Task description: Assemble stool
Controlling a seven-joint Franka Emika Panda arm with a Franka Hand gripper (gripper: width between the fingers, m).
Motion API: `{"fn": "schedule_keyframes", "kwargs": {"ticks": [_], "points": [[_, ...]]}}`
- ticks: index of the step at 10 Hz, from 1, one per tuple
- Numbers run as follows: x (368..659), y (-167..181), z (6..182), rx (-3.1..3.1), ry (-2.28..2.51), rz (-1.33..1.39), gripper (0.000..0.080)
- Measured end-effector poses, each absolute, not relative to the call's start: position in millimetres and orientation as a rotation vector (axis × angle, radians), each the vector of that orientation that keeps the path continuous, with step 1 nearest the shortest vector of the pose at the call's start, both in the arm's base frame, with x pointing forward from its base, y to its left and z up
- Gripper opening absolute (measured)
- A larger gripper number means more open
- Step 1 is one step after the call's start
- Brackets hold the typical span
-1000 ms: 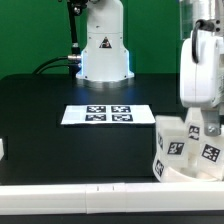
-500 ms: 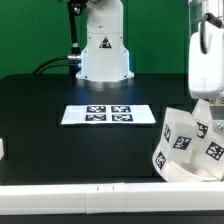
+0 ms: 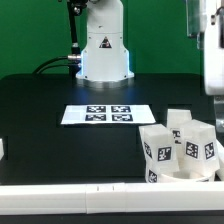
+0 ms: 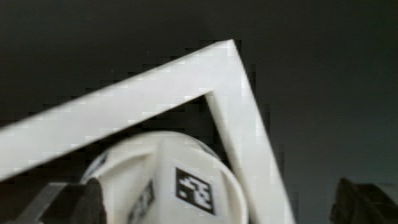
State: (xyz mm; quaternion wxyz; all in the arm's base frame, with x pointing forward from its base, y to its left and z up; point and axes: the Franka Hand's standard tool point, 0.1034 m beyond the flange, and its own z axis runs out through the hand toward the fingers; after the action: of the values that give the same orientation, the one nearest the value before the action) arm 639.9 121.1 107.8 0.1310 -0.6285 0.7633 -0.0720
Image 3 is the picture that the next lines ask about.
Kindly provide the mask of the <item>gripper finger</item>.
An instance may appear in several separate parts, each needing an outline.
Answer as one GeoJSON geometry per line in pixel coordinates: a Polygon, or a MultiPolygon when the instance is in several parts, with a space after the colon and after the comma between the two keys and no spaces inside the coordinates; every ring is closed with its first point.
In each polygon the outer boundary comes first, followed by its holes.
{"type": "Polygon", "coordinates": [[[224,95],[214,97],[214,109],[216,129],[218,132],[224,132],[224,95]]]}

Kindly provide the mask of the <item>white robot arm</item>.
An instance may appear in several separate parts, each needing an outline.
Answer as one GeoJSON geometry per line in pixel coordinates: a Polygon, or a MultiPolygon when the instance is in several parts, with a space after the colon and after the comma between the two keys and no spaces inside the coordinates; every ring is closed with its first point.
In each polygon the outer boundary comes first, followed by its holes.
{"type": "MultiPolygon", "coordinates": [[[[204,50],[205,92],[214,98],[216,129],[224,133],[224,0],[187,0],[187,34],[204,50]]],[[[80,84],[118,87],[134,78],[123,44],[121,0],[87,0],[87,44],[80,84]]]]}

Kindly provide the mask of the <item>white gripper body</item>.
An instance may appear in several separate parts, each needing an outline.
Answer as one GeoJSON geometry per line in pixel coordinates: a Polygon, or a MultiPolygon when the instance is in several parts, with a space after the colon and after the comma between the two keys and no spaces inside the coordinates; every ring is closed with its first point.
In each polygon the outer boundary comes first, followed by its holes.
{"type": "Polygon", "coordinates": [[[206,0],[204,84],[208,95],[224,95],[224,0],[206,0]]]}

